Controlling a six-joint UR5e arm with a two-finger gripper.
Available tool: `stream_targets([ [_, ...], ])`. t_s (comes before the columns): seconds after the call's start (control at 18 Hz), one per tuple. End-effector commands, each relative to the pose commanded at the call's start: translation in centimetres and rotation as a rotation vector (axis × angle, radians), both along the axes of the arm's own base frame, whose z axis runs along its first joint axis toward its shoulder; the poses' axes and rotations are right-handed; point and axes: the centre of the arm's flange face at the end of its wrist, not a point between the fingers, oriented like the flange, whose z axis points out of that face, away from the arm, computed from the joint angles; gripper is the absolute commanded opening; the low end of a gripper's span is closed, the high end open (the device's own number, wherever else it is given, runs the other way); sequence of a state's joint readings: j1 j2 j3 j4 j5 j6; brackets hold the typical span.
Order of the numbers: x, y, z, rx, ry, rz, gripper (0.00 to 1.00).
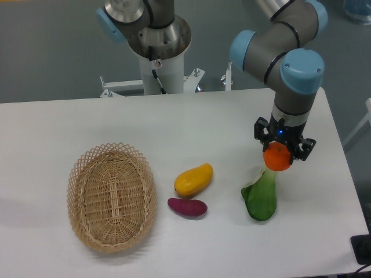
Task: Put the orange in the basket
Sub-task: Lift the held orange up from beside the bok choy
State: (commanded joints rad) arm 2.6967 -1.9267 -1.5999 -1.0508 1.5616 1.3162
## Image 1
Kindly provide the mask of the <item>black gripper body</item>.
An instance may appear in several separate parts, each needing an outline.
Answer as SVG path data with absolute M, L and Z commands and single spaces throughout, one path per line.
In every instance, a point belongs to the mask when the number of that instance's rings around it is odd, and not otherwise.
M 272 111 L 268 125 L 268 142 L 296 146 L 302 142 L 306 125 L 306 114 L 289 115 Z

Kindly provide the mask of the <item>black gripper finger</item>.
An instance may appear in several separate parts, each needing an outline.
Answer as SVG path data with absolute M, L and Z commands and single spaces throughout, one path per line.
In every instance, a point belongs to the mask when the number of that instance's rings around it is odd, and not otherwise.
M 263 152 L 265 152 L 271 142 L 274 140 L 274 135 L 270 133 L 270 123 L 259 117 L 254 124 L 254 138 L 263 145 Z
M 305 161 L 314 149 L 316 143 L 315 139 L 304 137 L 288 142 L 288 151 L 290 152 L 289 164 L 292 165 L 295 160 Z

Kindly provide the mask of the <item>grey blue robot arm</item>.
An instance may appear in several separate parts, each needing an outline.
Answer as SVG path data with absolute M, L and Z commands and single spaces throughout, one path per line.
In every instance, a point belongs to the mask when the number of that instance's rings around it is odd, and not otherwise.
M 290 160 L 306 160 L 316 142 L 304 138 L 303 130 L 325 65 L 304 45 L 323 31 L 328 14 L 318 1 L 259 1 L 259 6 L 271 29 L 240 32 L 230 46 L 230 62 L 275 92 L 270 119 L 254 125 L 263 152 L 278 142 Z M 173 1 L 106 1 L 96 16 L 113 41 L 127 42 L 138 57 L 146 95 L 185 92 L 183 57 L 191 30 L 175 14 Z

